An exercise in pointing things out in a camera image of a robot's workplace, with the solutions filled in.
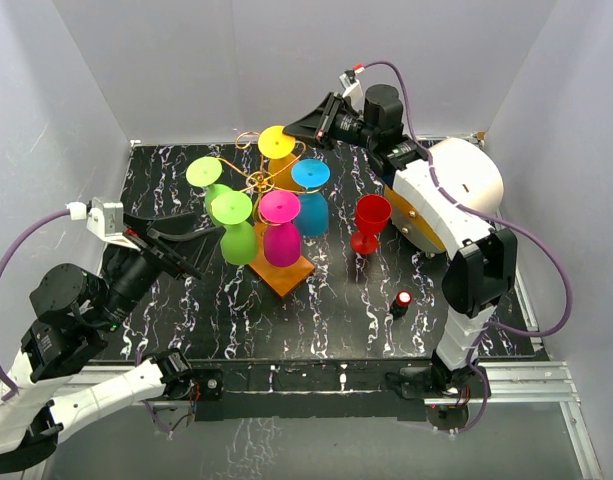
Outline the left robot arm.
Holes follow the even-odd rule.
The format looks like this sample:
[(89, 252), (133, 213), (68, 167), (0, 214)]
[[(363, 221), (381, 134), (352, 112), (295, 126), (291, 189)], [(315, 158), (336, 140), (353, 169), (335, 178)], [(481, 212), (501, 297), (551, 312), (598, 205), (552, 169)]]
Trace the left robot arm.
[(196, 386), (190, 363), (171, 348), (73, 396), (55, 396), (107, 348), (104, 334), (121, 326), (161, 274), (200, 278), (207, 270), (224, 231), (195, 223), (192, 213), (124, 215), (124, 243), (106, 247), (100, 274), (59, 264), (30, 293), (35, 319), (0, 384), (0, 474), (43, 462), (76, 431), (134, 402), (180, 399)]

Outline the red plastic wine glass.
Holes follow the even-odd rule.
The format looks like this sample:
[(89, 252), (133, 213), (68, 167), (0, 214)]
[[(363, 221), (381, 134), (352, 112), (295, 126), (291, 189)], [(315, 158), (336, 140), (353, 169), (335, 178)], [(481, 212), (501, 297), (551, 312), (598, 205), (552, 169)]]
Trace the red plastic wine glass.
[(377, 250), (378, 235), (385, 229), (391, 213), (392, 207), (383, 196), (370, 194), (359, 199), (355, 212), (358, 231), (351, 237), (351, 247), (357, 254), (370, 255)]

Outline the green plastic wine glass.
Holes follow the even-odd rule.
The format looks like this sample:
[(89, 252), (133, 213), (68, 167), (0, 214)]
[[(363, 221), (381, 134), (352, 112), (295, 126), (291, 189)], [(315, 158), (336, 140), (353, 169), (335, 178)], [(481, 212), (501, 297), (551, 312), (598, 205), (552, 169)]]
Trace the green plastic wine glass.
[(252, 208), (248, 195), (239, 191), (222, 193), (211, 203), (214, 219), (225, 228), (220, 248), (227, 263), (247, 265), (256, 258), (257, 234), (249, 222)]
[(231, 188), (218, 182), (222, 175), (222, 162), (217, 157), (203, 156), (194, 160), (186, 170), (186, 180), (193, 187), (202, 188), (204, 195), (204, 210), (215, 226), (222, 226), (212, 210), (213, 201)]

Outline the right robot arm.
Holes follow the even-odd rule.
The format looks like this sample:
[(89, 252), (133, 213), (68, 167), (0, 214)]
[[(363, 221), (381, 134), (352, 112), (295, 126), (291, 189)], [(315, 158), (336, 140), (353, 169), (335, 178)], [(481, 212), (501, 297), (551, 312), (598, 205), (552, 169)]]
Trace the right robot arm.
[[(314, 148), (332, 149), (343, 142), (365, 149), (374, 174), (412, 206), (440, 240), (449, 258), (441, 284), (448, 316), (423, 379), (429, 390), (452, 397), (480, 372), (478, 343), (499, 302), (515, 285), (518, 241), (492, 217), (503, 195), (492, 160), (458, 138), (424, 148), (404, 131), (406, 112), (395, 87), (376, 84), (366, 90), (361, 111), (344, 95), (331, 92), (283, 132)], [(446, 167), (457, 167), (468, 180), (489, 188), (493, 199), (484, 211), (468, 205), (471, 192), (442, 192), (436, 155), (444, 157)]]

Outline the blue plastic wine glass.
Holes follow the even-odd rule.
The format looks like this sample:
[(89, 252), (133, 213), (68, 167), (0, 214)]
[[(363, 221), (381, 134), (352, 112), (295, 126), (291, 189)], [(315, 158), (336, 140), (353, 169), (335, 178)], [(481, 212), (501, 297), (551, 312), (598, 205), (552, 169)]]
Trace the blue plastic wine glass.
[(323, 161), (307, 158), (292, 168), (294, 182), (302, 188), (298, 194), (300, 212), (294, 220), (298, 231), (306, 237), (317, 237), (327, 232), (329, 209), (320, 191), (330, 179), (330, 169)]

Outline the orange plastic wine glass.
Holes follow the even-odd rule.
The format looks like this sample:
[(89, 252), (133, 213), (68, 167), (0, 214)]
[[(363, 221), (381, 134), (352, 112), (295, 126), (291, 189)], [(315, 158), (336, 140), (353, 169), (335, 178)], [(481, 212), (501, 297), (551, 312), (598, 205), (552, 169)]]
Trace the orange plastic wine glass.
[(296, 162), (293, 150), (296, 140), (283, 133), (284, 127), (275, 125), (266, 128), (259, 137), (258, 148), (268, 160), (267, 171), (275, 187), (297, 191), (298, 184), (292, 177), (292, 167)]

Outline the pink plastic wine glass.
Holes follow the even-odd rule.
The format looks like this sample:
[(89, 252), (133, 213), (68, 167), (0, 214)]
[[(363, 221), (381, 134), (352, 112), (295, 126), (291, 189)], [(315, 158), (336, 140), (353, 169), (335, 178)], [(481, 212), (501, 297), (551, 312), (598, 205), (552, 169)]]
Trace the pink plastic wine glass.
[(275, 267), (289, 267), (301, 256), (301, 238), (293, 224), (300, 212), (296, 194), (274, 190), (259, 205), (262, 217), (269, 223), (263, 234), (264, 255)]

